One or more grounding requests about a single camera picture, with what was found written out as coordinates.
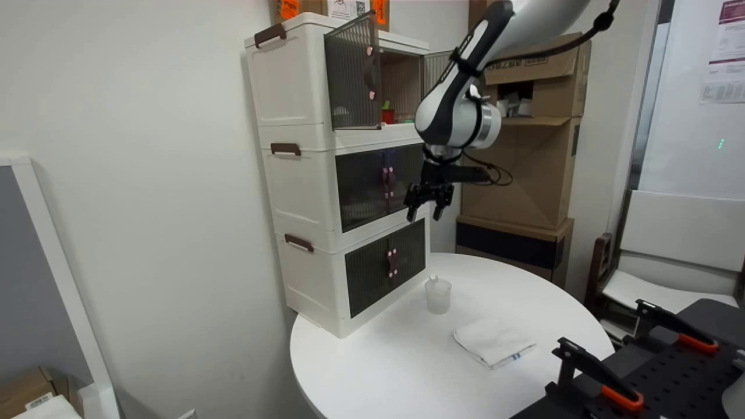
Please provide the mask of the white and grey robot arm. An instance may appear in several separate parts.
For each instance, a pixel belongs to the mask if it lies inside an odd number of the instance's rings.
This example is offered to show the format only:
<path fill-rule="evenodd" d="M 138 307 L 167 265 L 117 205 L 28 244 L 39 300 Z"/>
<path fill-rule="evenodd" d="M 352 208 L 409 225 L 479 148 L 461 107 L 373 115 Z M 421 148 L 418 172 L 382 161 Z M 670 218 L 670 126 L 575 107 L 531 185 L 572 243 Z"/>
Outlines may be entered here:
<path fill-rule="evenodd" d="M 615 22 L 620 0 L 595 19 L 595 25 L 570 42 L 526 51 L 528 42 L 544 42 L 568 31 L 590 0 L 493 0 L 463 42 L 450 53 L 450 64 L 428 88 L 415 115 L 415 130 L 425 140 L 421 178 L 407 186 L 407 220 L 434 200 L 436 215 L 451 205 L 454 185 L 496 186 L 490 163 L 458 165 L 469 150 L 490 150 L 503 126 L 503 110 L 483 98 L 477 81 L 487 69 L 547 59 L 590 42 Z"/>

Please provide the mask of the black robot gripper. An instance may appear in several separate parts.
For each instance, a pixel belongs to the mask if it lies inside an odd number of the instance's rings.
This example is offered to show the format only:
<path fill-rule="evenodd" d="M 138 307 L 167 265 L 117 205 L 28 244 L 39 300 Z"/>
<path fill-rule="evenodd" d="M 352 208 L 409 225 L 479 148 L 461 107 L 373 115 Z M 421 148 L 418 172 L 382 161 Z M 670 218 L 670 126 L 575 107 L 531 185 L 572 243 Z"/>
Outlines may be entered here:
<path fill-rule="evenodd" d="M 451 193 L 457 185 L 483 185 L 490 181 L 490 176 L 483 169 L 463 165 L 421 165 L 421 178 L 405 193 L 407 222 L 415 222 L 420 205 L 434 200 L 434 220 L 440 222 L 446 211 L 451 205 Z"/>

